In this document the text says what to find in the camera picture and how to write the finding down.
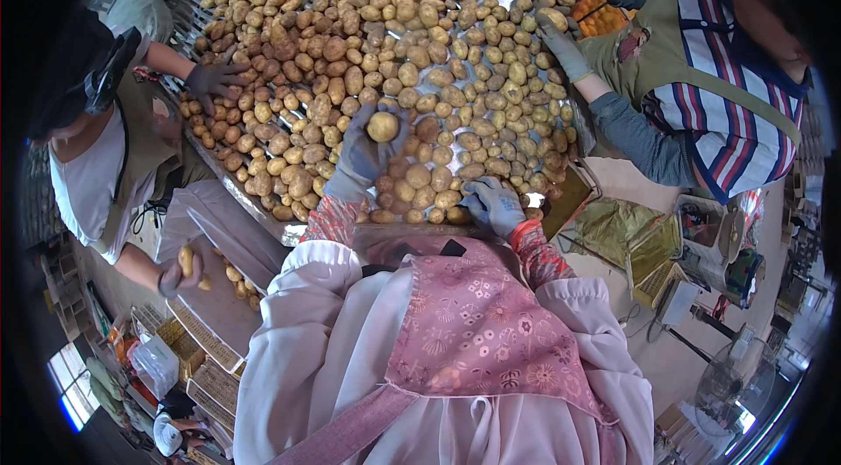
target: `black cap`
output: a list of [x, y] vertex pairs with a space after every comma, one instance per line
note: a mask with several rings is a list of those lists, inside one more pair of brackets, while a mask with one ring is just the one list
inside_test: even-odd
[[111, 30], [96, 12], [77, 6], [68, 14], [35, 98], [28, 136], [44, 140], [49, 132], [76, 121], [85, 110], [85, 76], [106, 63], [113, 45]]

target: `rubber-coated glove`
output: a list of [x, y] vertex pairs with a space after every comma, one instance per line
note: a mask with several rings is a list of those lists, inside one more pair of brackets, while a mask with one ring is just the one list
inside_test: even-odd
[[161, 264], [163, 272], [158, 277], [158, 292], [166, 298], [175, 298], [181, 288], [194, 288], [202, 280], [205, 262], [197, 250], [193, 251], [193, 275], [184, 277], [178, 259], [166, 260]]
[[[368, 120], [378, 110], [394, 114], [399, 124], [394, 140], [382, 144], [374, 142], [365, 130]], [[409, 125], [408, 111], [400, 110], [396, 105], [366, 103], [353, 116], [345, 131], [342, 155], [336, 164], [336, 172], [324, 186], [324, 193], [345, 202], [362, 202], [365, 190], [382, 176], [389, 160], [403, 150], [409, 136]]]
[[237, 93], [231, 91], [226, 85], [248, 85], [245, 78], [237, 76], [240, 72], [246, 71], [248, 71], [248, 64], [196, 65], [190, 71], [184, 85], [197, 100], [202, 102], [205, 114], [212, 117], [216, 114], [216, 108], [210, 95], [218, 94], [229, 100], [237, 100]]
[[571, 83], [593, 73], [577, 42], [558, 30], [552, 20], [543, 14], [535, 14], [535, 19], [540, 27], [543, 42], [558, 59]]
[[495, 176], [483, 176], [468, 182], [464, 190], [475, 193], [460, 203], [467, 206], [473, 218], [484, 228], [490, 228], [500, 239], [508, 240], [514, 229], [526, 221], [520, 208], [520, 197], [505, 187]]

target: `pile of potatoes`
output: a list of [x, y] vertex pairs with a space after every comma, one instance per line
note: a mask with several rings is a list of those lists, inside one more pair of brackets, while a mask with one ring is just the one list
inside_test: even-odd
[[237, 299], [240, 301], [248, 299], [248, 305], [251, 309], [255, 312], [259, 312], [260, 301], [263, 300], [263, 295], [258, 292], [258, 289], [247, 281], [242, 273], [240, 273], [240, 271], [237, 270], [234, 265], [232, 265], [230, 261], [222, 255], [221, 251], [214, 248], [213, 252], [216, 253], [217, 256], [222, 257], [222, 261], [225, 263], [225, 274], [231, 284], [234, 285], [234, 295], [237, 296]]
[[[186, 94], [181, 112], [202, 144], [280, 221], [307, 222], [342, 154], [342, 134], [367, 102], [396, 103], [415, 125], [403, 154], [377, 180], [377, 208], [364, 204], [360, 222], [465, 224], [469, 213], [457, 206], [463, 184], [483, 175], [507, 181], [523, 207], [529, 192], [561, 196], [556, 184], [576, 158], [569, 145], [576, 139], [573, 110], [559, 102], [565, 77], [535, 35], [531, 0], [517, 0], [510, 10], [497, 0], [201, 0], [199, 6], [216, 18], [195, 42], [199, 62], [231, 55], [249, 65], [242, 74], [249, 84], [231, 87], [236, 101], [216, 98], [213, 117]], [[436, 92], [422, 94], [419, 86]], [[537, 208], [528, 211], [541, 217]]]

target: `olive green apron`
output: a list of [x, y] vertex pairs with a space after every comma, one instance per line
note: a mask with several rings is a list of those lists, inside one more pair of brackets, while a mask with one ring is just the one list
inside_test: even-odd
[[167, 144], [154, 130], [152, 99], [156, 96], [155, 92], [153, 82], [137, 83], [132, 70], [125, 73], [117, 89], [128, 155], [102, 236], [91, 244], [99, 253], [108, 251], [116, 238], [129, 204], [131, 190], [137, 182], [149, 175], [150, 171], [157, 170], [155, 194], [159, 194], [163, 191], [166, 177], [182, 164], [184, 153], [181, 144]]
[[[646, 0], [625, 28], [582, 40], [584, 57], [613, 91], [631, 100], [637, 112], [642, 112], [642, 101], [648, 92], [671, 83], [687, 83], [727, 98], [774, 124], [792, 139], [796, 148], [800, 144], [800, 131], [790, 118], [744, 89], [687, 63], [678, 12], [678, 0]], [[617, 55], [620, 42], [640, 28], [649, 31], [650, 38], [638, 55], [620, 62]]]

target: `pink floral apron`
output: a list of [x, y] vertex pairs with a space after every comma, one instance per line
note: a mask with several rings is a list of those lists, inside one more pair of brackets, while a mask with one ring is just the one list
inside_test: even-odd
[[[462, 256], [441, 256], [455, 240]], [[402, 256], [410, 248], [413, 254]], [[618, 418], [594, 396], [572, 331], [538, 304], [506, 266], [510, 249], [464, 237], [390, 240], [368, 251], [373, 264], [412, 266], [413, 291], [385, 372], [387, 385], [274, 460], [341, 463], [363, 450], [418, 397], [538, 394], [592, 415], [615, 437]]]

